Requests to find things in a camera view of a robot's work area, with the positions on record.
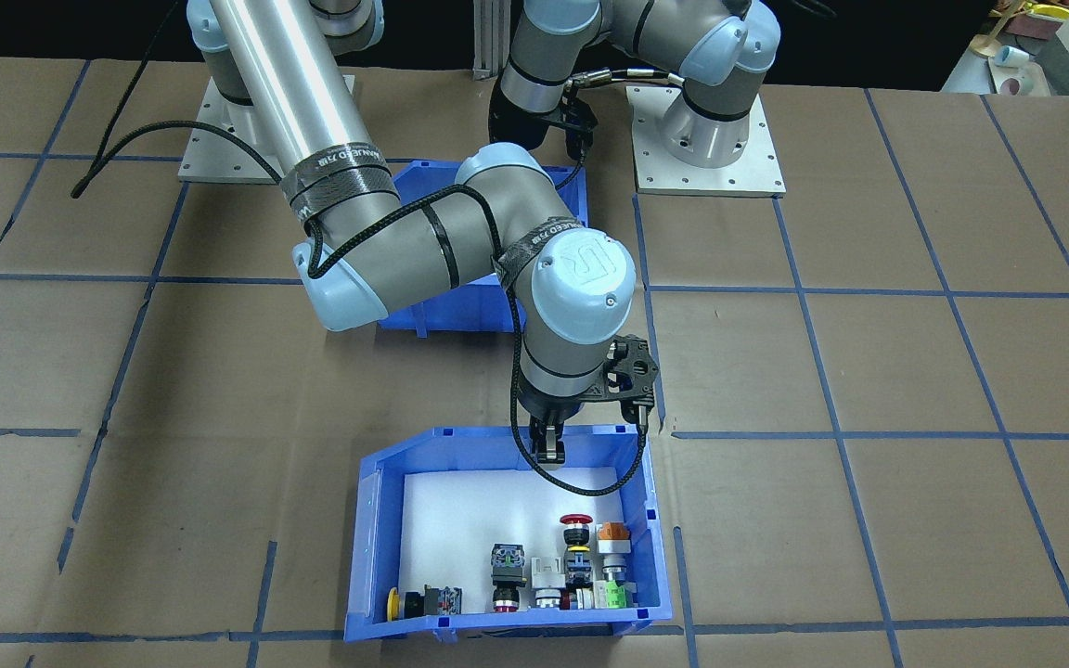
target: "black cable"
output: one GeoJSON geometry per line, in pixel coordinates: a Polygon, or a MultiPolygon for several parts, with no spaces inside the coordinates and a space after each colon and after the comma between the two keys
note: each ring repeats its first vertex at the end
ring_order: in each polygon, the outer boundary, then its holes
{"type": "Polygon", "coordinates": [[[118,123],[118,119],[123,116],[123,109],[126,107],[126,102],[130,100],[130,94],[135,93],[135,88],[139,84],[139,79],[143,76],[143,72],[148,68],[148,63],[151,62],[151,56],[156,49],[156,43],[159,42],[159,37],[162,31],[167,27],[167,21],[170,20],[172,14],[175,13],[175,9],[180,7],[180,3],[183,0],[172,0],[171,7],[167,7],[167,13],[162,20],[159,21],[159,27],[157,27],[156,32],[151,35],[151,42],[148,43],[148,49],[143,51],[143,59],[139,61],[139,66],[135,71],[135,76],[130,77],[130,84],[127,84],[126,92],[118,100],[118,107],[114,109],[114,114],[109,119],[109,123],[106,123],[106,131],[102,134],[102,143],[97,145],[97,153],[94,155],[94,164],[102,160],[102,156],[106,153],[106,144],[109,144],[109,136],[114,131],[114,126],[118,123]]]}
{"type": "Polygon", "coordinates": [[[149,125],[131,130],[130,133],[127,133],[126,137],[119,139],[118,144],[114,144],[113,149],[110,149],[106,155],[103,155],[102,159],[94,160],[94,164],[89,167],[89,171],[86,172],[84,176],[81,176],[81,181],[78,181],[76,186],[73,186],[73,191],[68,195],[71,195],[74,200],[80,198],[81,193],[84,193],[86,187],[89,187],[89,182],[93,181],[98,173],[102,173],[102,170],[106,169],[106,165],[109,165],[109,161],[114,159],[114,156],[118,155],[118,153],[122,151],[126,144],[129,144],[130,141],[138,139],[149,131],[169,130],[173,127],[187,127],[192,128],[192,130],[212,131],[213,135],[221,137],[221,139],[224,139],[231,144],[234,144],[238,149],[245,151],[246,155],[250,156],[251,159],[260,166],[260,168],[263,168],[263,171],[267,173],[267,176],[270,176],[270,181],[275,181],[276,183],[281,181],[281,177],[279,176],[279,173],[275,171],[275,168],[273,168],[273,166],[270,166],[270,164],[268,164],[263,156],[260,156],[253,146],[245,143],[245,141],[241,138],[235,137],[233,133],[221,130],[220,127],[208,125],[208,123],[195,122],[195,120],[162,120],[162,122],[149,123],[149,125]]]}
{"type": "Polygon", "coordinates": [[[572,485],[572,483],[563,482],[555,475],[546,472],[546,469],[539,465],[539,462],[534,460],[530,451],[527,451],[526,445],[523,444],[523,436],[517,431],[517,375],[521,373],[522,369],[522,358],[523,358],[523,336],[522,336],[522,323],[517,320],[517,300],[514,299],[513,289],[506,291],[506,298],[510,302],[510,321],[514,325],[514,361],[513,367],[510,369],[510,435],[514,437],[514,445],[517,446],[517,451],[523,455],[523,460],[526,461],[526,465],[534,470],[534,473],[539,473],[544,481],[551,482],[552,485],[559,487],[560,490],[567,490],[572,492],[574,495],[582,497],[603,497],[606,495],[611,495],[624,486],[624,483],[632,481],[633,477],[637,473],[637,469],[641,466],[641,456],[646,452],[646,432],[642,431],[640,424],[637,426],[637,452],[633,455],[633,464],[630,468],[621,475],[618,482],[613,482],[611,485],[603,487],[600,490],[589,490],[586,487],[577,487],[572,485]]]}
{"type": "Polygon", "coordinates": [[[790,0],[790,4],[796,5],[796,7],[807,14],[811,14],[814,17],[822,18],[822,20],[828,21],[839,17],[839,14],[836,14],[835,10],[820,3],[819,0],[790,0]]]}
{"type": "Polygon", "coordinates": [[[576,160],[576,166],[573,167],[572,173],[569,173],[568,177],[560,181],[560,183],[556,183],[555,189],[563,190],[564,186],[568,186],[569,183],[575,181],[577,174],[580,174],[580,169],[583,168],[585,168],[585,156],[580,155],[580,159],[576,160]]]}
{"type": "Polygon", "coordinates": [[[403,220],[404,217],[413,215],[413,213],[419,211],[421,207],[430,207],[433,203],[438,202],[449,195],[466,195],[469,196],[476,203],[481,207],[481,212],[484,214],[484,221],[489,226],[489,240],[493,244],[493,255],[501,255],[501,237],[497,233],[497,222],[494,220],[493,211],[489,207],[489,203],[484,200],[483,196],[478,193],[472,187],[460,185],[460,183],[454,183],[454,185],[449,187],[441,187],[441,189],[434,191],[434,193],[425,195],[423,198],[406,204],[406,206],[394,208],[388,215],[384,216],[382,220],[370,224],[369,228],[362,229],[361,232],[357,232],[348,238],[347,242],[341,244],[341,247],[337,250],[332,250],[332,254],[329,255],[323,263],[320,262],[321,251],[324,246],[324,229],[320,223],[320,217],[314,216],[308,221],[308,235],[313,240],[313,252],[311,252],[311,258],[308,261],[308,278],[315,280],[322,278],[326,275],[336,263],[339,263],[344,255],[356,249],[369,240],[374,234],[382,232],[383,229],[389,228],[391,224],[403,220]]]}

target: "work surface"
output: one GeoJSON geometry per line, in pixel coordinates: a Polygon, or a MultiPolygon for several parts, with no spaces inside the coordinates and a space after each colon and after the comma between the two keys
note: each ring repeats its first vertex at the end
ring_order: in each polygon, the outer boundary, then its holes
{"type": "MultiPolygon", "coordinates": [[[[69,200],[131,72],[0,60],[1,667],[1069,667],[1069,98],[766,88],[789,192],[749,201],[635,198],[624,94],[586,93],[676,617],[345,646],[357,462],[503,424],[510,338],[326,333],[279,190],[181,185],[186,133],[69,200]]],[[[491,84],[353,74],[399,168],[486,143],[491,84]]],[[[153,63],[119,129],[205,81],[153,63]]]]}

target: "metal bracket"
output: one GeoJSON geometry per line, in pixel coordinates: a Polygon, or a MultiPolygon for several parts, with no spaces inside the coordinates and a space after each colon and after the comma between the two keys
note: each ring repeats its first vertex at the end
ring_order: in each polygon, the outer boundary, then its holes
{"type": "Polygon", "coordinates": [[[749,111],[749,138],[742,156],[724,168],[684,164],[666,149],[659,122],[679,96],[673,88],[626,88],[633,118],[633,158],[638,193],[715,195],[725,198],[772,198],[785,193],[781,166],[773,149],[761,98],[749,111]]]}
{"type": "MultiPolygon", "coordinates": [[[[344,84],[353,93],[354,76],[344,75],[344,84]]],[[[238,113],[243,116],[235,115],[234,107],[232,102],[221,97],[211,79],[204,89],[196,120],[233,131],[238,139],[253,146],[277,172],[283,173],[283,166],[273,155],[275,147],[267,143],[266,131],[260,127],[253,107],[241,109],[238,113]]],[[[180,164],[180,180],[189,183],[272,183],[270,176],[242,149],[203,130],[192,130],[187,140],[184,159],[180,164]]]]}
{"type": "Polygon", "coordinates": [[[510,59],[510,0],[472,0],[472,79],[492,79],[510,59]]]}

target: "blue storage bin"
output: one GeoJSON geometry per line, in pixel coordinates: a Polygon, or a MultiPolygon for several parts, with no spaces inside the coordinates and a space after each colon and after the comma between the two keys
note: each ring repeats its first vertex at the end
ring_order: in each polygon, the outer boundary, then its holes
{"type": "MultiPolygon", "coordinates": [[[[568,426],[564,431],[564,445],[568,451],[568,463],[557,475],[563,477],[570,468],[605,469],[611,468],[617,475],[623,473],[633,462],[636,453],[636,431],[632,425],[598,425],[568,426]]],[[[510,499],[510,504],[521,503],[523,515],[493,518],[494,524],[515,525],[523,527],[510,541],[527,542],[532,532],[543,529],[561,533],[561,527],[555,517],[544,517],[547,507],[543,498],[532,498],[560,495],[553,499],[563,502],[560,491],[549,482],[543,481],[531,472],[521,453],[514,447],[508,426],[456,426],[436,428],[429,433],[420,434],[404,440],[391,448],[373,453],[361,461],[360,482],[357,483],[356,526],[354,528],[353,568],[348,578],[348,612],[344,622],[344,639],[347,642],[361,639],[398,637],[424,631],[433,633],[445,641],[462,635],[506,635],[506,636],[542,636],[542,635],[624,635],[635,633],[649,626],[654,619],[671,618],[671,596],[669,579],[666,574],[665,552],[661,519],[657,516],[657,495],[654,491],[653,470],[650,465],[650,449],[642,455],[639,472],[609,497],[602,497],[606,503],[615,507],[620,504],[620,519],[626,524],[631,533],[632,554],[628,555],[629,579],[636,584],[635,608],[593,608],[593,609],[556,609],[529,608],[521,612],[475,612],[466,609],[462,615],[424,616],[410,619],[386,621],[386,602],[392,587],[399,587],[400,571],[404,553],[404,498],[408,494],[407,485],[412,487],[410,503],[425,507],[433,502],[462,502],[463,487],[449,487],[450,498],[417,498],[416,490],[432,490],[420,486],[415,478],[407,482],[407,475],[445,473],[482,475],[482,472],[521,472],[530,478],[533,494],[514,492],[516,498],[510,499]]],[[[449,478],[450,482],[462,478],[449,478]]],[[[583,499],[569,495],[570,499],[583,499]]],[[[449,533],[448,540],[453,545],[462,545],[461,533],[468,532],[464,527],[471,522],[478,522],[482,513],[499,512],[497,508],[470,507],[464,502],[459,507],[456,516],[440,517],[438,527],[423,529],[434,531],[437,535],[449,533]]],[[[613,521],[615,517],[594,521],[613,521]]],[[[445,561],[463,563],[467,559],[483,559],[489,563],[489,548],[471,549],[471,554],[449,554],[436,548],[436,545],[412,545],[410,559],[407,568],[413,570],[413,562],[421,558],[444,559],[445,561]]],[[[560,554],[563,545],[559,546],[560,554]]],[[[527,552],[527,561],[531,555],[527,552]]],[[[480,592],[471,587],[489,587],[483,595],[489,596],[492,586],[478,580],[434,580],[428,582],[432,587],[465,587],[466,600],[469,593],[480,592]]]]}
{"type": "MultiPolygon", "coordinates": [[[[398,187],[404,204],[412,203],[441,187],[451,186],[456,180],[458,169],[460,164],[450,161],[413,160],[394,177],[394,187],[398,187]]],[[[573,170],[563,166],[546,166],[543,169],[556,183],[567,178],[573,170]]],[[[580,170],[572,183],[559,190],[559,196],[573,215],[588,224],[585,170],[580,170]]],[[[525,323],[525,313],[518,315],[523,316],[525,323]]],[[[377,323],[383,329],[413,329],[420,338],[427,338],[428,331],[514,330],[506,293],[501,291],[501,285],[493,274],[418,305],[400,309],[377,323]]]]}

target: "aluminum arm segment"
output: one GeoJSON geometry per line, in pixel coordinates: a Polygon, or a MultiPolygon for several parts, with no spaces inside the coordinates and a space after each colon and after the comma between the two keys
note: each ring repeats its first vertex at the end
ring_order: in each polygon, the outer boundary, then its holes
{"type": "MultiPolygon", "coordinates": [[[[213,9],[281,165],[290,168],[280,185],[289,203],[301,222],[322,223],[323,262],[398,211],[390,171],[308,0],[213,0],[213,9]]],[[[570,212],[530,153],[514,144],[482,149],[458,182],[487,202],[502,249],[529,251],[506,278],[527,313],[524,405],[542,410],[543,399],[588,389],[629,316],[636,283],[629,251],[593,229],[548,226],[570,219],[570,212]]],[[[292,261],[324,326],[366,325],[491,274],[496,253],[484,212],[471,196],[451,193],[399,217],[319,278],[309,278],[311,243],[297,246],[292,261]]],[[[551,418],[572,413],[559,405],[551,418]]]]}
{"type": "Polygon", "coordinates": [[[489,138],[542,144],[547,123],[539,116],[559,105],[582,47],[600,38],[685,80],[661,128],[676,157],[704,168],[739,157],[780,40],[760,1],[525,0],[489,106],[489,138]]]}

